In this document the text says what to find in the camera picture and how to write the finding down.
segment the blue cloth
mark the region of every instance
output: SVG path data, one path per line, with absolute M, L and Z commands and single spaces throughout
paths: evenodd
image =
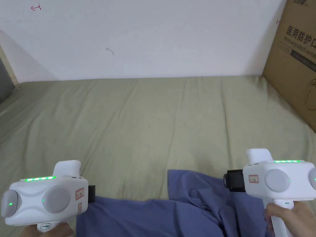
M 261 199 L 230 192 L 222 179 L 168 171 L 169 200 L 96 197 L 77 216 L 77 236 L 268 236 Z

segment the green led light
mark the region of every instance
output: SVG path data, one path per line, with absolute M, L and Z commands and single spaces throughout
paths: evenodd
M 55 178 L 56 178 L 56 176 L 38 177 L 38 178 L 33 178 L 33 179 L 26 179 L 25 182 L 27 182 L 27 181 L 35 181 L 35 180 L 55 179 Z
M 274 161 L 275 163 L 292 163 L 292 162 L 301 162 L 301 161 Z

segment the white wall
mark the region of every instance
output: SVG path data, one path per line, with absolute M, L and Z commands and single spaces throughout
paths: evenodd
M 258 75 L 284 2 L 0 0 L 0 44 L 19 82 Z

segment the gripper handle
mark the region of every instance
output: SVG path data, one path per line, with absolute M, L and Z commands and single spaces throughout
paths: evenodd
M 288 209 L 292 209 L 294 207 L 294 202 L 290 200 L 265 199 L 263 200 L 264 208 L 267 207 L 268 203 L 275 203 L 276 205 L 280 207 L 288 208 Z M 274 229 L 274 234 L 276 237 L 292 237 L 292 234 L 289 232 L 288 228 L 286 227 L 284 221 L 281 218 L 272 216 L 271 220 L 272 220 L 272 225 Z
M 37 224 L 37 229 L 40 232 L 47 232 L 54 229 L 60 222 L 46 222 Z

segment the bed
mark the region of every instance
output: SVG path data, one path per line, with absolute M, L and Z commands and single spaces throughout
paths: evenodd
M 221 178 L 248 148 L 315 163 L 315 142 L 259 76 L 27 82 L 0 104 L 0 189 L 75 159 L 98 196 L 166 199 L 168 169 Z

